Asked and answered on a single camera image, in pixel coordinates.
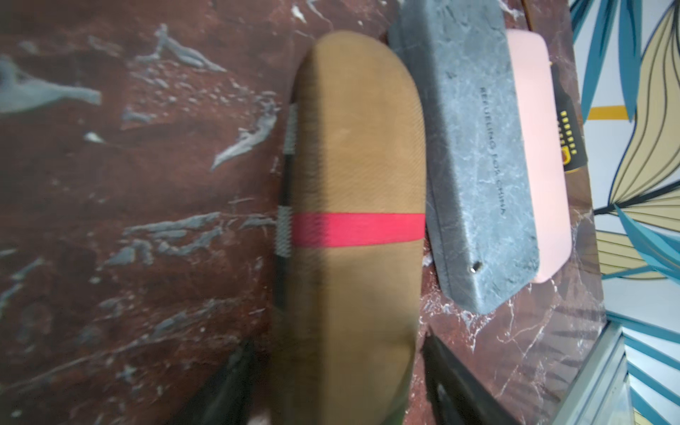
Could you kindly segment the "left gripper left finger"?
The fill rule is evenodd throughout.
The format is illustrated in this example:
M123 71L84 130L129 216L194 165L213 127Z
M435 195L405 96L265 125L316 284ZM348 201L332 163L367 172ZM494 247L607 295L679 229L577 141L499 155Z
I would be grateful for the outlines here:
M251 407L255 350L246 340L169 420L170 424L246 424Z

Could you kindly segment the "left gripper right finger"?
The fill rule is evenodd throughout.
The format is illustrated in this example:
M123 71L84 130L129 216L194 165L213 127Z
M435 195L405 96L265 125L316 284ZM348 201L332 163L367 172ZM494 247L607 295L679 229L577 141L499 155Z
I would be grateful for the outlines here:
M425 335L421 355L437 425L518 423L431 330Z

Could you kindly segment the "grey-blue rectangular eyeglass case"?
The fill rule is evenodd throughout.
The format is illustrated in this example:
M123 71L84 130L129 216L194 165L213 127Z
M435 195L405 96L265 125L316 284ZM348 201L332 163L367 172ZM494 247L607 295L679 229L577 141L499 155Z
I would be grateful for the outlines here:
M439 286L460 308L491 313L539 266L503 12L495 1L407 1L388 38L423 105Z

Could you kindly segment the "brown case with red band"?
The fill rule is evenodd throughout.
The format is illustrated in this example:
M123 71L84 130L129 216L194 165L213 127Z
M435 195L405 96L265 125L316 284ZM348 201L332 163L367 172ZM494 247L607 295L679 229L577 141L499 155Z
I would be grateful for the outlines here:
M426 147L414 81L367 35L296 75L278 210L271 420L400 424L420 314Z

